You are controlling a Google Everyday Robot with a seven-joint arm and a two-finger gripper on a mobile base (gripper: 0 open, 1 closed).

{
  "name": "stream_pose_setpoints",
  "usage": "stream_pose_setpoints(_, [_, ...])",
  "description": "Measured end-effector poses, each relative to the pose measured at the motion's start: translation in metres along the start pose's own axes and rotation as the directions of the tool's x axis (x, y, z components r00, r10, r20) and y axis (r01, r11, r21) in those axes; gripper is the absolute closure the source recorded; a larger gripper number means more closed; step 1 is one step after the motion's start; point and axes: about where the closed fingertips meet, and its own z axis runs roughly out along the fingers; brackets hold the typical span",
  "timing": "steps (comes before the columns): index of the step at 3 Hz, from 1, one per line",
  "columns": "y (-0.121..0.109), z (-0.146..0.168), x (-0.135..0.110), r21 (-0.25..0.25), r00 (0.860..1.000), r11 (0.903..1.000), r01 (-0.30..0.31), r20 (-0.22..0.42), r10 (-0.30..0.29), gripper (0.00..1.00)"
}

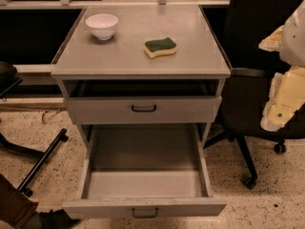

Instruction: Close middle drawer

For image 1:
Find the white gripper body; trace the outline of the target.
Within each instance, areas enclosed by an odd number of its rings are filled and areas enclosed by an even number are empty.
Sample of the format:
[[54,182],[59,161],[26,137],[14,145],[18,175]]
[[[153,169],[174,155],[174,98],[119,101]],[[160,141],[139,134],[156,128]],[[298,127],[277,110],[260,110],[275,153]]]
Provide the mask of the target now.
[[305,66],[305,0],[284,24],[279,55],[290,65]]

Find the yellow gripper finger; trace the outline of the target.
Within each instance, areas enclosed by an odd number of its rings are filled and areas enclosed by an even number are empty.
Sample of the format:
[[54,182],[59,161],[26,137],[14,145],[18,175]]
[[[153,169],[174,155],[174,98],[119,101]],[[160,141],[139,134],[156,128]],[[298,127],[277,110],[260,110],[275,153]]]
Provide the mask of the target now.
[[305,69],[293,66],[284,74],[276,73],[260,126],[269,132],[283,128],[305,104]]
[[279,52],[283,28],[284,26],[278,27],[273,33],[263,39],[258,44],[258,47],[266,52]]

